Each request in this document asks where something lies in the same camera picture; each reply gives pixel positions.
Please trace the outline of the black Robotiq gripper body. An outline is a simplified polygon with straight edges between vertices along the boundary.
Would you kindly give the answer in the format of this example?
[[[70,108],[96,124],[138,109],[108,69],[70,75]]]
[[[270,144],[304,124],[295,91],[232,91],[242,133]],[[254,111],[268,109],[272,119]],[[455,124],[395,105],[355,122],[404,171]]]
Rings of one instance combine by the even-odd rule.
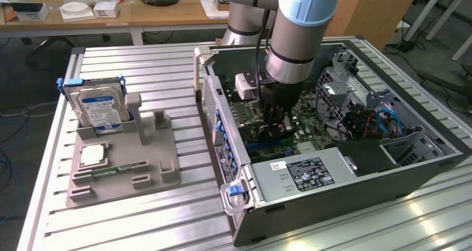
[[[263,86],[262,97],[271,107],[291,111],[299,102],[302,92],[302,82],[296,84],[276,82]]]

